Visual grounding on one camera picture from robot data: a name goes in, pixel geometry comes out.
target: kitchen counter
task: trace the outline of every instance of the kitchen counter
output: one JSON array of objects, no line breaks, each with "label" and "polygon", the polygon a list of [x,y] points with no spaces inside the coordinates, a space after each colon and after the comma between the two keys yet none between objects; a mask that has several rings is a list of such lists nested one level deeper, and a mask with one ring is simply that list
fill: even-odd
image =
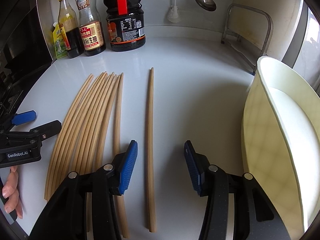
[{"label": "kitchen counter", "polygon": [[[30,90],[18,113],[35,110],[37,119],[16,130],[64,117],[90,73],[124,72],[121,150],[138,142],[138,158],[125,205],[132,240],[197,239],[206,198],[193,190],[183,156],[191,140],[198,153],[225,172],[242,175],[241,120],[253,76],[238,56],[219,41],[147,37],[145,46],[129,52],[107,50],[93,57],[57,60]],[[145,119],[149,69],[155,69],[154,173],[157,233],[146,228]],[[104,163],[112,161],[113,116],[109,123]],[[24,219],[30,233],[46,201],[44,186],[56,136],[43,142],[42,160],[19,167]]]}]

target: wooden chopstick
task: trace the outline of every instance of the wooden chopstick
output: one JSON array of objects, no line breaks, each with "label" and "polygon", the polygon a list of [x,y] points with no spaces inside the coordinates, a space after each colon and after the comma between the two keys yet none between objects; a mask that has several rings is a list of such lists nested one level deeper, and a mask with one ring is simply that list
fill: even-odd
[{"label": "wooden chopstick", "polygon": [[103,88],[100,92],[100,95],[96,99],[95,104],[92,104],[89,111],[87,112],[84,125],[81,128],[81,132],[78,138],[76,152],[78,154],[77,159],[73,159],[72,163],[72,170],[79,172],[80,174],[84,174],[84,171],[81,170],[81,165],[83,162],[86,162],[88,158],[88,151],[85,150],[86,145],[90,145],[92,136],[89,135],[91,129],[94,129],[96,120],[94,117],[99,114],[99,105],[101,105],[101,99],[107,93],[109,86],[113,80],[114,74],[108,76],[107,80],[105,81]]},{"label": "wooden chopstick", "polygon": [[[83,154],[82,160],[77,160],[79,163],[79,167],[76,168],[78,169],[77,171],[80,174],[85,174],[85,173],[90,173],[92,172],[91,170],[86,170],[86,163],[90,161],[90,159],[93,158],[94,156],[94,151],[90,151],[89,148],[90,146],[92,147],[92,142],[93,139],[93,132],[97,131],[99,132],[100,130],[100,124],[101,122],[98,121],[98,116],[100,114],[104,114],[105,109],[101,109],[103,102],[106,100],[108,101],[108,97],[111,93],[112,86],[114,85],[114,82],[116,80],[116,76],[114,76],[114,73],[112,73],[110,76],[108,76],[107,80],[105,81],[105,85],[103,86],[102,92],[100,93],[98,99],[97,99],[97,104],[95,104],[95,107],[92,110],[92,113],[90,115],[89,122],[87,126],[85,127],[85,133],[82,136],[79,136],[79,141],[78,141],[78,146],[76,148],[76,151],[79,151],[81,154]],[[92,201],[92,194],[87,193],[87,232],[90,231],[90,216],[91,214],[91,201]]]},{"label": "wooden chopstick", "polygon": [[100,168],[100,166],[102,165],[103,150],[104,150],[104,145],[106,142],[106,135],[107,135],[109,120],[110,120],[110,116],[111,116],[111,110],[112,110],[114,99],[116,97],[116,91],[117,91],[119,81],[120,81],[120,76],[118,76],[117,83],[112,90],[112,94],[111,94],[109,102],[108,102],[107,110],[103,116],[100,134],[99,134],[99,138],[98,138],[97,156],[96,156],[95,168],[94,168],[95,171],[98,168]]},{"label": "wooden chopstick", "polygon": [[92,108],[97,100],[97,97],[100,94],[100,91],[104,85],[104,82],[108,76],[106,72],[101,73],[101,78],[97,82],[96,87],[94,88],[94,91],[92,92],[91,97],[87,100],[87,102],[84,105],[84,108],[81,110],[81,112],[78,115],[77,122],[73,125],[71,134],[66,140],[66,148],[64,152],[64,162],[60,169],[60,174],[57,176],[56,180],[56,188],[60,185],[60,183],[63,181],[65,176],[69,172],[70,162],[74,153],[75,145],[79,137],[80,130],[83,129],[83,127],[86,126],[86,122],[88,121],[89,115],[92,111]]},{"label": "wooden chopstick", "polygon": [[60,149],[60,155],[57,160],[57,164],[56,164],[57,166],[56,166],[56,169],[53,174],[51,185],[50,185],[50,181],[49,181],[49,187],[50,187],[50,192],[48,189],[48,194],[50,193],[48,195],[49,198],[52,196],[52,194],[55,192],[55,190],[57,189],[57,187],[60,184],[60,180],[58,180],[58,178],[61,178],[61,170],[60,170],[61,160],[63,157],[66,157],[66,155],[70,154],[71,151],[69,151],[70,150],[69,145],[72,142],[72,139],[74,138],[74,136],[78,135],[78,133],[79,133],[78,130],[80,129],[80,127],[83,123],[84,116],[85,116],[86,112],[88,111],[88,108],[89,108],[98,88],[100,87],[104,76],[105,76],[105,73],[100,75],[95,80],[95,82],[92,84],[92,87],[91,87],[92,89],[90,88],[90,91],[87,93],[86,97],[81,102],[81,106],[78,107],[76,114],[74,115],[74,118],[69,126],[67,134],[66,134],[65,138],[63,139],[63,143],[62,143],[62,146]]},{"label": "wooden chopstick", "polygon": [[105,91],[102,100],[100,101],[99,104],[99,110],[96,112],[94,119],[95,119],[95,124],[94,126],[90,127],[89,131],[89,143],[87,142],[85,145],[84,152],[87,153],[86,157],[82,159],[81,163],[81,170],[80,172],[83,173],[90,173],[92,172],[92,163],[94,159],[94,153],[95,153],[95,148],[97,145],[97,135],[99,134],[101,123],[102,123],[102,118],[103,115],[106,111],[106,106],[109,101],[110,94],[114,88],[114,85],[117,81],[117,75],[113,77],[113,80],[108,87],[108,89]]},{"label": "wooden chopstick", "polygon": [[[117,155],[120,153],[120,123],[121,123],[121,102],[122,102],[122,88],[123,88],[124,74],[121,74],[118,95],[116,101],[116,117],[114,125],[114,142],[113,153]],[[128,227],[127,215],[125,213],[124,196],[116,196],[117,209],[119,215],[119,224],[122,231],[123,238],[130,238],[130,232]]]},{"label": "wooden chopstick", "polygon": [[147,203],[149,211],[149,231],[155,233],[156,229],[156,207],[155,207],[155,186],[153,174],[153,83],[154,69],[151,68],[149,89],[148,89],[148,112],[147,112]]},{"label": "wooden chopstick", "polygon": [[45,200],[48,200],[49,178],[54,173],[55,164],[57,162],[57,158],[59,155],[59,151],[61,148],[63,138],[65,137],[65,134],[66,134],[66,132],[69,128],[69,125],[71,123],[71,120],[73,118],[73,115],[76,112],[76,109],[78,108],[79,104],[81,103],[82,97],[86,93],[93,77],[94,76],[92,74],[89,75],[89,77],[86,79],[86,81],[82,85],[81,89],[79,90],[78,94],[76,95],[74,101],[71,104],[71,107],[69,108],[69,110],[67,112],[67,115],[66,115],[66,117],[63,121],[62,127],[61,127],[61,131],[58,134],[57,140],[54,144],[54,148],[53,148],[53,151],[51,154],[50,163],[49,163],[49,167],[48,167],[47,179],[46,179],[46,183],[45,183],[45,191],[44,191],[44,199]]}]

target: glass bottle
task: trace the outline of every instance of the glass bottle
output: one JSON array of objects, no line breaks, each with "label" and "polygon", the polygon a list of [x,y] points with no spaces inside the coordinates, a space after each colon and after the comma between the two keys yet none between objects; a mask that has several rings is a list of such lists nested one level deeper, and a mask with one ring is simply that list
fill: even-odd
[{"label": "glass bottle", "polygon": [[76,12],[72,9],[68,0],[59,0],[60,10],[58,23],[62,33],[68,56],[77,57],[84,53]]},{"label": "glass bottle", "polygon": [[80,33],[87,56],[93,56],[106,49],[97,0],[76,0],[79,10]]}]

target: human hand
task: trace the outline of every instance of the human hand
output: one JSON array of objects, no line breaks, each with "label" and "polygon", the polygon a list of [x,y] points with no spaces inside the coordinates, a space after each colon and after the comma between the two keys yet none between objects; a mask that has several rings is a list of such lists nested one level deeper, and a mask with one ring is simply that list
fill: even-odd
[{"label": "human hand", "polygon": [[17,166],[11,167],[7,182],[2,188],[2,195],[4,198],[9,198],[4,205],[4,210],[7,214],[15,209],[18,217],[22,219],[22,206],[19,199],[19,191],[17,189],[18,177]]}]

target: metal rack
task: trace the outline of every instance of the metal rack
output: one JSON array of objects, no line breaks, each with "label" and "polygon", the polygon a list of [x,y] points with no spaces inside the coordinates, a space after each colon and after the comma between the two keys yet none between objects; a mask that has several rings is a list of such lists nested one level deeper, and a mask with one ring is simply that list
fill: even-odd
[{"label": "metal rack", "polygon": [[[253,7],[250,7],[250,6],[237,4],[237,3],[232,3],[228,7],[227,20],[226,20],[226,25],[225,25],[225,28],[224,28],[224,33],[223,33],[222,38],[221,38],[221,43],[222,44],[227,44],[231,48],[233,48],[240,55],[240,57],[253,69],[252,74],[255,75],[255,73],[257,71],[257,60],[258,59],[254,58],[254,57],[251,57],[251,56],[248,56],[243,50],[241,50],[240,46],[238,46],[238,44],[241,42],[241,35],[228,29],[231,10],[234,7],[247,9],[247,10],[262,14],[262,15],[264,15],[266,17],[266,19],[268,21],[268,29],[267,29],[266,38],[264,40],[264,43],[263,43],[261,52],[259,54],[259,57],[265,56],[266,53],[267,53],[267,50],[269,48],[269,44],[270,44],[272,33],[273,33],[273,21],[272,21],[272,19],[271,19],[269,14],[267,14],[266,12],[264,12],[262,10],[259,10],[257,8],[253,8]],[[227,40],[226,39],[227,34],[236,37],[237,41],[235,43],[233,43],[232,41]]]}]

